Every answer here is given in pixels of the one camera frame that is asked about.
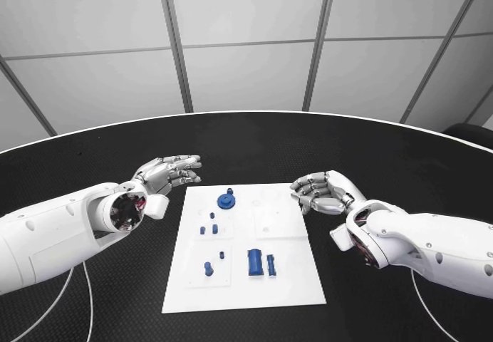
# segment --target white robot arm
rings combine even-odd
[[[200,177],[198,155],[156,158],[131,181],[102,183],[0,218],[0,295],[61,275],[117,243],[144,214],[164,216],[172,188]],[[94,231],[108,234],[95,238]]]
[[[324,214],[348,214],[330,235],[342,251],[353,246],[366,265],[407,266],[425,279],[493,299],[493,225],[435,214],[408,214],[395,205],[366,200],[336,171],[297,179],[291,197]]]

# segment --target blue object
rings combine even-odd
[[[228,188],[226,194],[222,194],[218,198],[218,206],[221,209],[231,209],[237,203],[234,198],[234,190]]]
[[[248,251],[248,275],[262,276],[262,252],[260,249],[251,249]]]
[[[270,276],[275,276],[274,255],[273,254],[270,254],[267,256],[267,263],[270,264]]]
[[[212,267],[211,267],[211,263],[206,262],[206,263],[203,264],[203,267],[205,267],[205,275],[206,275],[206,276],[212,276],[213,269],[212,269]]]

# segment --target black tabletop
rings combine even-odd
[[[209,113],[113,125],[0,154],[0,215],[102,182],[124,182],[154,157],[198,154],[200,185],[293,182],[336,170],[369,199],[409,213],[493,222],[493,154],[386,123],[307,113]],[[146,219],[87,262],[95,299],[92,341],[448,341],[414,291],[409,269],[363,265],[330,230],[343,217],[306,216],[326,305],[162,314],[185,187],[164,219]],[[55,300],[66,274],[0,296],[0,340],[10,341]],[[428,308],[460,341],[492,340],[493,300],[417,276]],[[85,341],[84,269],[25,341]]]

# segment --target metal frame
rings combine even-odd
[[[470,9],[470,5],[473,3],[473,0],[464,0],[461,8],[458,10],[457,16],[454,18],[454,21],[451,23],[451,27],[448,29],[448,32],[446,36],[391,36],[391,37],[368,37],[368,38],[324,38],[326,31],[327,31],[327,23],[329,23],[329,17],[330,17],[330,10],[332,10],[332,3],[333,0],[323,0],[323,4],[320,7],[320,20],[319,20],[319,26],[316,31],[316,38],[314,39],[300,39],[300,40],[287,40],[287,41],[257,41],[257,42],[245,42],[245,43],[218,43],[218,44],[203,44],[203,45],[187,45],[182,46],[180,42],[180,31],[179,31],[179,25],[177,25],[177,14],[175,9],[175,3],[173,0],[162,0],[163,4],[163,13],[166,17],[166,26],[170,36],[170,46],[160,46],[154,48],[130,48],[123,50],[107,50],[107,51],[89,51],[89,52],[78,52],[78,53],[53,53],[53,54],[45,54],[45,55],[32,55],[32,56],[9,56],[2,57],[0,56],[0,70],[4,73],[7,80],[10,84],[13,85],[16,92],[19,93],[42,127],[46,129],[46,132],[51,136],[55,136],[58,133],[48,121],[48,118],[45,117],[42,110],[39,109],[36,102],[33,98],[29,95],[29,92],[26,88],[23,87],[19,78],[16,77],[12,68],[9,67],[9,64],[6,61],[20,61],[20,60],[29,60],[29,59],[38,59],[38,58],[58,58],[58,57],[74,57],[74,56],[91,56],[91,55],[102,55],[102,54],[111,54],[111,53],[133,53],[133,52],[144,52],[144,51],[164,51],[172,50],[173,52],[173,59],[175,59],[175,66],[177,70],[177,80],[180,85],[180,93],[182,93],[182,100],[185,105],[185,112],[193,113],[193,102],[192,102],[192,92],[190,92],[190,85],[187,82],[187,70],[186,70],[186,63],[185,63],[185,52],[183,50],[186,48],[219,48],[219,47],[231,47],[231,46],[260,46],[260,45],[271,45],[271,44],[286,44],[286,43],[314,43],[313,47],[313,58],[310,63],[310,69],[309,69],[309,78],[307,78],[307,84],[306,84],[306,95],[304,95],[304,101],[301,110],[309,111],[311,98],[313,98],[313,89],[316,85],[316,74],[319,70],[319,64],[320,64],[320,56],[323,51],[323,42],[326,41],[386,41],[386,40],[411,40],[411,39],[443,39],[438,51],[435,53],[434,59],[431,61],[431,64],[428,66],[427,72],[424,74],[424,78],[420,82],[417,91],[414,93],[414,96],[411,98],[409,104],[407,106],[405,112],[402,114],[402,118],[399,120],[399,123],[405,123],[414,106],[417,104],[417,101],[420,100],[420,96],[424,92],[424,89],[427,87],[428,80],[431,79],[434,70],[437,68],[437,65],[440,63],[441,57],[446,53],[448,44],[453,40],[453,38],[461,38],[461,37],[473,37],[473,36],[490,36],[493,35],[493,32],[483,32],[483,33],[469,33],[469,34],[460,34],[456,35],[458,25],[463,21],[463,18],[466,16],[466,13]],[[493,86],[489,88],[483,98],[480,99],[480,102],[477,106],[474,107],[467,119],[464,122],[470,122],[480,106],[483,105],[489,95],[493,93]]]

